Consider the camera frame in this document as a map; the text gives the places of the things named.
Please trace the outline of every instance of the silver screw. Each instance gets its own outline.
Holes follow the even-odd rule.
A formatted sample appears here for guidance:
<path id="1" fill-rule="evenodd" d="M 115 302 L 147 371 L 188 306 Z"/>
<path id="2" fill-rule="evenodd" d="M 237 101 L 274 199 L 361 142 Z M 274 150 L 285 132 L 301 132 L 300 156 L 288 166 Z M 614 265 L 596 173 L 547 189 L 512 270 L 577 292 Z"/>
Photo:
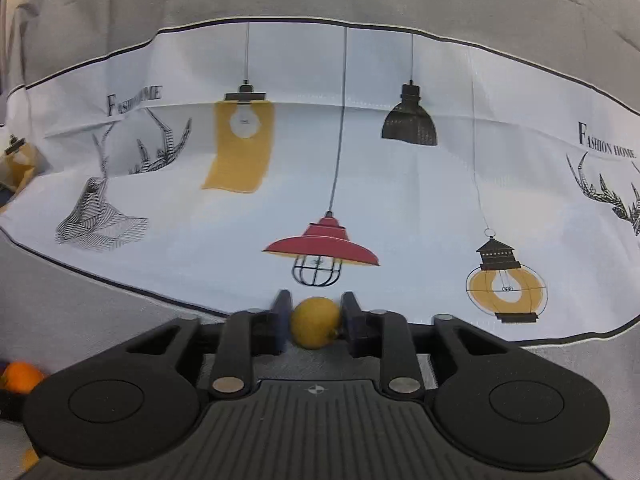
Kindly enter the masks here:
<path id="1" fill-rule="evenodd" d="M 396 377 L 389 381 L 389 387 L 399 394 L 412 394 L 420 389 L 420 383 L 411 377 Z"/>
<path id="2" fill-rule="evenodd" d="M 219 377 L 213 381 L 213 389 L 221 394 L 234 394 L 244 388 L 244 381 L 239 377 Z"/>

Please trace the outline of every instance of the gray fabric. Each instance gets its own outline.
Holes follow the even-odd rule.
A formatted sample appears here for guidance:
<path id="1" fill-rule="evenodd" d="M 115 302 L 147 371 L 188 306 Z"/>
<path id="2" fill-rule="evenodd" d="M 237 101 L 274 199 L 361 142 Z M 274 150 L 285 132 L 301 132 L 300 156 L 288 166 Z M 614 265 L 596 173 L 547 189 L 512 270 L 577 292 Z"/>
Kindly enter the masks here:
<path id="1" fill-rule="evenodd" d="M 417 27 L 580 78 L 640 109 L 638 0 L 26 0 L 14 16 L 8 87 L 143 43 L 161 28 L 247 15 Z"/>
<path id="2" fill-rule="evenodd" d="M 54 372 L 176 316 L 196 313 L 88 280 L 49 264 L 0 235 L 0 356 L 33 362 Z M 201 316 L 215 322 L 213 316 Z M 638 480 L 640 470 L 640 326 L 609 340 L 532 348 L 584 375 L 609 402 L 611 425 L 596 463 L 615 480 Z M 213 362 L 210 357 L 204 370 Z M 435 387 L 427 356 L 420 367 Z M 283 356 L 255 359 L 258 378 L 372 379 L 378 360 L 351 359 L 343 342 L 319 351 L 289 345 Z M 201 377 L 206 378 L 206 371 Z M 0 424 L 0 480 L 12 478 L 26 448 L 19 428 Z"/>

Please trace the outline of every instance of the crosshair logo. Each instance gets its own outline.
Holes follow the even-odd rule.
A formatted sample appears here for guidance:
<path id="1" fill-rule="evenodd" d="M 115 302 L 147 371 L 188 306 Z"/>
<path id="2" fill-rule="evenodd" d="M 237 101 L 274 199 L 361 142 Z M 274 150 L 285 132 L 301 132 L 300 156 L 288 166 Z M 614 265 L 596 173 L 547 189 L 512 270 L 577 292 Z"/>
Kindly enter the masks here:
<path id="1" fill-rule="evenodd" d="M 324 394 L 326 388 L 324 386 L 320 386 L 320 384 L 314 384 L 312 387 L 306 389 L 312 395 L 320 395 Z"/>

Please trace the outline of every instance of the yellow ball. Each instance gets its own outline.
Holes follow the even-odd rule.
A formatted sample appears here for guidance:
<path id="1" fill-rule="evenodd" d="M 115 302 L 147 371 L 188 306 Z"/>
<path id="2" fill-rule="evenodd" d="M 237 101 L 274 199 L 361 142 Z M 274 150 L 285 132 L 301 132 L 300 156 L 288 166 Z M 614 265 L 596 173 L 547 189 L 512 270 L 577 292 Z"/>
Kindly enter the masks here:
<path id="1" fill-rule="evenodd" d="M 291 314 L 291 335 L 298 345 L 316 349 L 337 336 L 340 307 L 327 298 L 307 298 Z"/>
<path id="2" fill-rule="evenodd" d="M 33 450 L 33 447 L 30 447 L 27 451 L 24 452 L 22 456 L 22 469 L 28 471 L 38 462 L 38 455 Z"/>

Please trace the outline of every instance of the red lampshade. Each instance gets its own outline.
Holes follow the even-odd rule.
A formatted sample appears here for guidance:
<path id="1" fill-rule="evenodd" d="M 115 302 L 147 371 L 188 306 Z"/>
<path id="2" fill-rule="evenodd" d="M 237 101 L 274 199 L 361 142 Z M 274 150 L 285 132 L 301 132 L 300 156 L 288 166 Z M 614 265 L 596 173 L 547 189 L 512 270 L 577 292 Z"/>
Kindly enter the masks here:
<path id="1" fill-rule="evenodd" d="M 269 245 L 264 252 L 282 256 L 328 256 L 343 260 L 345 263 L 378 266 L 378 257 L 358 244 L 349 241 L 347 230 L 334 218 L 331 211 L 322 217 L 317 224 L 309 224 L 302 236 L 283 238 Z"/>

